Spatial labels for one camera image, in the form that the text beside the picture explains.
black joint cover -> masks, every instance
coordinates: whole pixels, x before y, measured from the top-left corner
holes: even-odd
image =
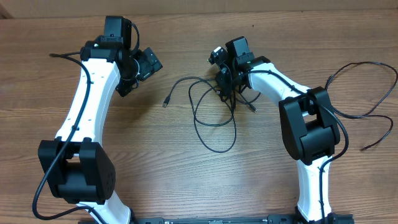
[[[210,58],[208,59],[208,61],[212,65],[213,64],[221,65],[222,63],[225,63],[225,61],[227,60],[228,60],[228,53],[222,47],[220,47],[217,51],[212,51],[210,53]]]
[[[131,21],[123,16],[106,16],[104,41],[122,42],[125,49],[131,48]]]
[[[340,141],[337,123],[330,114],[319,107],[323,105],[330,111],[328,93],[322,87],[308,91],[308,96],[315,100],[310,102],[305,95],[287,98],[279,102],[282,139],[289,155],[310,165],[312,161],[335,153],[335,145]],[[315,120],[305,123],[303,113],[315,114]]]
[[[238,37],[227,42],[225,47],[230,58],[235,58],[250,53],[248,41],[244,37]]]
[[[152,51],[150,47],[146,48],[144,50],[144,54],[147,56],[148,61],[150,65],[152,66],[152,74],[159,71],[161,68],[163,68],[163,65],[159,61],[159,59],[156,57],[155,53]]]
[[[46,172],[64,142],[43,140],[38,155]],[[80,162],[69,162],[74,153],[79,153]],[[64,198],[68,203],[104,203],[112,196],[116,172],[109,157],[98,142],[85,138],[83,142],[70,142],[65,155],[56,163],[47,179],[54,197]]]

wire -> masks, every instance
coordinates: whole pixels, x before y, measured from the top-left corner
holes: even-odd
[[[249,105],[249,104],[255,102],[255,101],[260,97],[260,95],[261,95],[261,93],[259,93],[253,100],[248,101],[248,100],[245,99],[245,97],[243,97],[242,93],[238,92],[238,94],[242,97],[242,99],[244,100],[244,102],[241,101],[241,100],[239,100],[239,99],[236,99],[236,101],[240,102],[240,103],[243,104],[243,105]]]
[[[137,74],[136,74],[136,78],[137,78],[137,76],[140,74],[139,73],[139,63],[138,63],[138,61],[135,58],[133,58],[133,59],[136,61],[137,65],[138,65]]]
[[[232,86],[233,78],[232,78],[231,69],[229,69],[229,67],[228,67],[224,62],[222,62],[220,65],[224,65],[224,66],[228,69],[228,72],[229,72],[229,82],[230,82],[230,84],[231,84],[231,90],[232,90],[232,87],[233,87],[233,86]],[[221,69],[220,65],[217,65],[217,66],[218,66],[219,70],[220,70],[221,72],[223,72],[223,70]],[[235,95],[235,91],[232,90],[232,92],[233,92],[233,95],[234,95],[234,101],[232,102],[232,98],[229,98],[229,102],[231,103],[232,110],[234,111],[235,108],[236,108],[236,95]]]
[[[230,105],[228,105],[227,102],[226,102],[226,100],[228,100],[228,99],[222,100],[222,102],[225,103],[225,105],[227,105],[228,109],[229,109],[230,112],[231,112],[231,117],[229,118],[229,120],[227,120],[227,121],[225,121],[225,122],[223,122],[223,123],[212,124],[212,123],[205,123],[205,122],[202,122],[202,121],[200,121],[200,120],[197,118],[197,110],[198,110],[198,107],[199,107],[199,105],[200,105],[202,99],[203,99],[203,98],[206,96],[206,94],[209,93],[211,90],[213,90],[214,92],[217,93],[217,91],[215,90],[215,88],[216,88],[217,86],[213,86],[212,84],[209,83],[209,81],[215,80],[214,78],[211,78],[211,79],[204,79],[204,78],[200,78],[200,77],[184,77],[184,78],[181,78],[181,79],[177,80],[177,81],[174,83],[172,89],[170,90],[169,95],[166,97],[166,99],[165,99],[165,101],[164,101],[164,103],[163,103],[163,107],[166,107],[166,106],[169,104],[171,95],[172,95],[172,93],[173,93],[175,87],[176,87],[180,82],[185,81],[185,80],[198,80],[197,82],[191,84],[191,86],[190,86],[190,88],[189,88],[189,90],[188,90],[188,97],[189,97],[189,100],[190,100],[190,103],[191,103],[191,107],[192,107],[193,125],[194,125],[194,127],[195,127],[195,131],[196,131],[196,133],[197,133],[197,135],[198,135],[199,140],[201,141],[201,143],[202,143],[207,149],[209,149],[209,150],[212,151],[212,152],[215,152],[215,153],[224,153],[224,152],[228,152],[230,149],[232,149],[232,147],[234,146],[235,141],[236,141],[236,123],[235,123],[235,118],[234,118],[234,116],[233,116],[232,107],[231,107]],[[197,104],[197,106],[196,106],[196,109],[195,109],[195,107],[194,107],[194,105],[193,105],[192,96],[191,96],[191,89],[192,89],[192,87],[193,87],[194,85],[196,85],[196,84],[198,84],[198,83],[201,83],[201,82],[206,83],[206,84],[207,84],[208,86],[210,86],[211,88],[210,88],[209,90],[207,90],[207,91],[201,96],[201,98],[200,98],[200,100],[199,100],[199,102],[198,102],[198,104]],[[232,145],[231,145],[227,150],[224,150],[224,151],[217,151],[217,150],[214,150],[214,149],[208,147],[208,146],[205,144],[205,142],[203,141],[203,139],[201,138],[200,133],[199,133],[198,128],[197,128],[197,124],[196,124],[196,122],[197,122],[197,123],[200,123],[200,124],[205,125],[205,126],[220,127],[220,126],[224,126],[224,125],[226,125],[226,124],[229,124],[231,121],[234,122],[234,132],[235,132],[234,141],[233,141]]]
[[[70,131],[70,134],[67,138],[67,140],[64,142],[63,146],[61,147],[61,150],[59,151],[59,153],[57,154],[57,156],[55,157],[55,159],[51,162],[50,167],[47,169],[47,171],[45,172],[43,179],[40,181],[39,186],[37,187],[35,196],[33,198],[33,202],[32,202],[32,211],[33,214],[35,215],[36,218],[39,218],[41,220],[53,220],[59,217],[62,217],[64,215],[70,214],[72,212],[75,212],[77,210],[89,210],[90,212],[92,212],[97,219],[102,223],[105,224],[106,222],[101,218],[101,216],[98,214],[98,212],[96,210],[94,210],[92,207],[90,206],[81,206],[81,207],[75,207],[72,209],[69,209],[67,211],[61,212],[59,214],[56,215],[52,215],[49,217],[43,216],[41,214],[39,214],[39,212],[37,211],[37,201],[39,199],[40,193],[43,190],[44,184],[47,181],[51,171],[53,170],[54,166],[56,165],[56,163],[60,160],[60,158],[64,155],[64,152],[68,146],[68,143],[72,140],[72,137],[74,135],[74,133],[76,132],[76,130],[78,129],[78,125],[81,119],[81,116],[83,115],[83,112],[85,110],[86,104],[87,104],[87,100],[88,100],[88,96],[90,94],[90,86],[91,86],[91,78],[90,78],[90,73],[88,72],[87,68],[78,60],[69,57],[68,55],[73,55],[74,53],[69,53],[69,54],[63,54],[63,55],[59,55],[59,54],[50,54],[50,57],[59,57],[59,58],[64,58],[67,59],[69,61],[75,62],[78,65],[80,65],[80,67],[85,71],[86,76],[87,76],[87,89],[86,89],[86,93],[85,93],[85,97],[83,99],[83,103],[81,104],[81,108],[80,111],[76,117],[76,121],[75,124],[72,126],[72,130]]]
[[[322,223],[325,223],[325,208],[323,206],[322,174],[324,173],[324,168],[328,163],[335,161],[336,159],[338,159],[342,155],[344,155],[344,153],[346,153],[346,151],[348,149],[349,140],[348,140],[347,130],[345,129],[343,123],[341,123],[341,121],[336,117],[336,115],[334,115],[333,112],[331,112],[330,110],[325,108],[323,105],[319,105],[319,107],[322,108],[323,110],[325,110],[337,122],[338,126],[340,127],[341,131],[343,132],[344,139],[345,139],[345,144],[344,144],[343,150],[339,154],[337,154],[335,157],[332,157],[332,158],[328,159],[327,161],[325,161],[319,168],[319,203],[321,204]]]
[[[372,112],[373,112],[373,111],[374,111],[374,110],[387,98],[387,96],[391,93],[391,91],[392,91],[392,90],[394,89],[394,87],[396,86],[397,81],[398,81],[398,72],[397,72],[397,70],[396,70],[394,67],[392,67],[392,66],[390,66],[390,65],[388,65],[388,64],[382,63],[382,62],[353,62],[353,63],[349,63],[349,64],[347,64],[347,65],[341,67],[334,75],[330,76],[329,79],[326,81],[326,85],[325,85],[325,89],[327,90],[327,89],[329,88],[330,84],[332,83],[332,81],[335,79],[335,77],[336,77],[342,70],[344,70],[346,67],[349,67],[349,66],[351,66],[351,65],[359,66],[359,65],[363,65],[363,64],[382,65],[382,66],[388,67],[388,68],[390,68],[391,70],[393,70],[393,71],[395,72],[395,74],[396,74],[396,80],[395,80],[394,84],[392,84],[392,86],[390,87],[389,91],[378,101],[378,103],[376,103],[376,104],[372,107],[372,109],[370,109],[367,113],[365,113],[365,114],[363,114],[363,115],[350,115],[350,114],[346,114],[346,113],[343,113],[343,112],[339,111],[338,109],[336,109],[335,107],[332,106],[333,111],[334,111],[336,114],[338,114],[338,115],[340,115],[340,116],[342,116],[342,117],[344,117],[344,118],[348,118],[348,119],[361,119],[361,118],[379,117],[379,118],[386,118],[386,119],[388,119],[388,120],[390,121],[390,123],[391,123],[390,128],[389,128],[388,131],[383,135],[383,137],[381,137],[381,138],[380,138],[379,140],[377,140],[375,143],[363,147],[363,148],[361,149],[361,151],[367,150],[367,149],[369,149],[370,147],[377,145],[377,144],[378,144],[379,142],[381,142],[383,139],[385,139],[385,138],[390,134],[390,132],[391,132],[391,130],[392,130],[392,127],[394,126],[394,122],[393,122],[393,120],[392,120],[390,117],[385,116],[385,115],[370,115],[370,113],[372,113]]]
[[[63,56],[71,56],[71,55],[76,55],[76,54],[80,54],[80,52],[70,52],[70,53],[61,54],[61,55],[63,55]]]
[[[210,83],[205,82],[205,83],[206,83],[207,85],[209,85],[211,88],[210,88],[209,90],[207,90],[207,91],[201,96],[200,100],[198,101],[198,104],[197,104],[196,108],[194,108],[194,106],[193,106],[193,101],[192,101],[192,97],[191,97],[191,89],[192,89],[192,87],[193,87],[194,85],[196,85],[197,83],[201,83],[201,82],[205,82],[205,81],[200,80],[200,81],[197,81],[197,82],[195,82],[195,83],[192,83],[192,85],[189,87],[189,90],[188,90],[188,96],[189,96],[189,100],[190,100],[191,107],[192,107],[193,125],[194,125],[194,127],[195,127],[195,131],[197,132],[198,138],[199,138],[199,140],[201,141],[201,143],[202,143],[208,150],[210,150],[211,152],[215,152],[215,153],[225,153],[225,152],[228,152],[229,150],[232,149],[232,147],[235,145],[235,142],[236,142],[236,122],[235,122],[235,117],[234,117],[234,111],[233,111],[233,109],[232,109],[233,106],[229,106],[226,102],[224,102],[225,105],[226,105],[226,106],[228,107],[228,109],[230,110],[230,112],[231,112],[231,118],[232,118],[232,120],[233,120],[233,122],[234,122],[234,131],[235,131],[235,135],[234,135],[234,141],[232,142],[231,146],[230,146],[228,149],[224,150],[224,151],[217,151],[217,150],[214,150],[214,149],[208,147],[208,146],[206,145],[206,143],[205,143],[205,142],[202,140],[202,138],[200,137],[200,134],[199,134],[199,131],[198,131],[198,128],[197,128],[197,125],[196,125],[196,122],[198,121],[198,119],[197,119],[197,117],[196,117],[196,114],[197,114],[198,107],[199,107],[199,104],[200,104],[200,102],[202,101],[202,99],[206,96],[206,94],[207,94],[208,92],[210,92],[211,90],[214,90],[217,86],[212,86]]]
[[[134,55],[139,48],[139,32],[138,32],[138,28],[134,23],[131,23],[131,26],[133,26],[133,28],[136,30],[137,33],[137,42],[136,42],[136,46],[134,47],[134,49],[131,51],[130,55]]]

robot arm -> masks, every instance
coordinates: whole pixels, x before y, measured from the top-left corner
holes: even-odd
[[[91,84],[76,132],[72,140],[67,142],[87,91],[88,79],[83,68],[65,122],[55,140],[43,140],[38,151],[42,168],[47,172],[60,148],[66,144],[63,156],[47,179],[50,190],[54,197],[63,198],[68,203],[91,207],[90,210],[95,210],[105,223],[128,224],[134,219],[131,209],[122,203],[114,191],[116,171],[102,148],[102,132],[109,102],[115,89],[121,96],[126,96],[138,87],[140,81],[162,68],[150,48],[140,51],[137,42],[136,48],[130,50],[132,26],[136,28],[123,17],[107,16],[104,35],[88,41],[80,50],[80,58],[88,70]],[[79,157],[80,162],[68,161],[73,157]],[[101,223],[92,211],[89,212]]]
[[[299,85],[280,73],[272,63],[263,63],[252,69],[252,71],[256,70],[270,70],[271,72],[280,75],[284,80],[288,81],[298,90],[302,92],[307,92],[307,90],[309,90],[309,87]],[[259,91],[261,94],[267,96],[277,106],[280,101],[285,100],[288,97],[294,98],[300,95],[299,93],[292,91],[278,78],[267,73],[250,73],[248,78],[250,86],[253,88],[253,90]],[[330,157],[323,156],[312,161],[311,165],[305,165],[301,160],[296,161],[298,170],[298,183],[300,186],[300,197],[298,199],[297,209],[307,222],[322,219],[319,202],[319,167],[328,159],[330,159]],[[324,168],[325,172],[322,175],[324,183],[322,187],[325,216],[331,213],[331,207],[328,199],[329,166],[330,164],[326,165]]]
[[[216,81],[221,88],[220,97],[231,97],[237,86],[246,85],[267,96],[279,107],[282,139],[290,156],[297,161],[300,198],[297,203],[297,216],[303,223],[322,219],[320,205],[320,166],[334,154],[335,145],[340,141],[336,122],[330,115],[319,109],[322,104],[331,111],[327,92],[318,87],[295,83],[280,73],[271,61],[264,56],[255,58],[244,37],[226,43],[226,49],[215,49],[208,61],[216,63],[220,72]],[[280,76],[265,73],[270,71]],[[294,86],[302,95],[293,91],[286,83]],[[314,121],[306,123],[304,116],[316,115]],[[322,175],[323,208],[325,216],[331,213],[328,201],[329,164]]]

wood grain surface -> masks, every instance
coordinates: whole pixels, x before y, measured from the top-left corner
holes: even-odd
[[[6,18],[396,9],[398,0],[0,0]]]
[[[349,62],[381,61],[398,67],[398,10],[265,12],[133,16],[141,48],[151,47],[164,68],[127,97],[114,94],[106,118],[103,147],[116,167],[116,191],[138,217],[258,217],[293,213],[299,197],[295,161],[280,135],[278,108],[265,96],[258,112],[238,105],[235,147],[215,154],[193,128],[187,91],[176,87],[186,76],[213,77],[206,59],[217,46],[244,35],[256,56],[264,55],[298,83],[324,86]],[[79,50],[103,33],[104,17],[0,21],[0,223],[48,223],[34,218],[32,199],[43,171],[37,157],[42,139],[53,139],[65,119],[80,68],[49,53]],[[364,65],[343,73],[330,88],[332,103],[362,114],[385,94],[394,73]],[[197,85],[194,100],[206,90]],[[247,91],[247,98],[256,92]],[[398,119],[398,91],[375,111]],[[229,116],[216,95],[208,95],[198,117],[217,122]],[[331,165],[329,198],[336,213],[352,213],[356,223],[398,223],[397,130],[365,152],[389,127],[385,119],[342,119],[348,152]],[[199,126],[205,142],[226,149],[233,125]],[[343,142],[336,151],[342,149]],[[72,208],[52,197],[48,186],[39,211],[53,215]],[[49,223],[90,218],[76,212]]]

